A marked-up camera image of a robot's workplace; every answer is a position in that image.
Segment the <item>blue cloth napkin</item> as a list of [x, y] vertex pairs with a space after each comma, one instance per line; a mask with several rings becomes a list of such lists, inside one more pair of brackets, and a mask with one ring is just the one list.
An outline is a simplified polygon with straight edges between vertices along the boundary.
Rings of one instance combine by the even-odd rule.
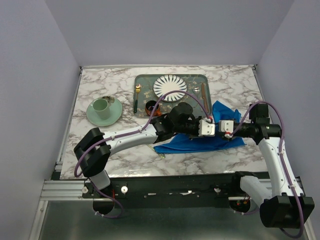
[[[237, 109], [232, 110], [218, 100], [212, 105], [212, 114], [216, 122], [220, 120], [235, 120], [238, 123], [241, 119], [241, 113]], [[154, 150], [159, 154], [184, 154], [212, 152], [244, 145], [245, 143], [241, 137], [228, 141], [217, 135], [189, 139], [185, 134], [178, 134], [169, 143], [155, 146]]]

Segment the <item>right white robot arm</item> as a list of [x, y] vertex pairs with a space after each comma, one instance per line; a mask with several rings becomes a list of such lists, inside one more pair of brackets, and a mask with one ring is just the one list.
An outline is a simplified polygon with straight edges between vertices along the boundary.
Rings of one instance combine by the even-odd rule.
[[303, 229], [315, 203], [312, 197], [305, 195], [296, 181], [287, 156], [285, 127], [283, 123], [270, 123], [271, 106], [266, 101], [251, 104], [244, 114], [250, 119], [247, 123], [214, 117], [218, 124], [217, 132], [222, 138], [253, 139], [265, 160], [271, 183], [271, 190], [268, 190], [253, 173], [237, 172], [236, 180], [230, 183], [230, 191], [236, 196], [246, 193], [251, 197], [259, 208], [259, 216], [265, 227]]

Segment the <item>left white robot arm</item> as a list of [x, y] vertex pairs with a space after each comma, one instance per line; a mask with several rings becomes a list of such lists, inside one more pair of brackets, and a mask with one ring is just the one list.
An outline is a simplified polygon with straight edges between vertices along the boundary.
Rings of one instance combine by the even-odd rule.
[[104, 134], [98, 127], [93, 128], [73, 149], [78, 160], [76, 167], [91, 180], [93, 191], [99, 197], [107, 197], [111, 180], [105, 166], [110, 156], [136, 146], [164, 142], [175, 134], [198, 137], [202, 119], [202, 116], [193, 115], [193, 108], [188, 103], [181, 102], [169, 113], [153, 117], [146, 127], [139, 126], [113, 135]]

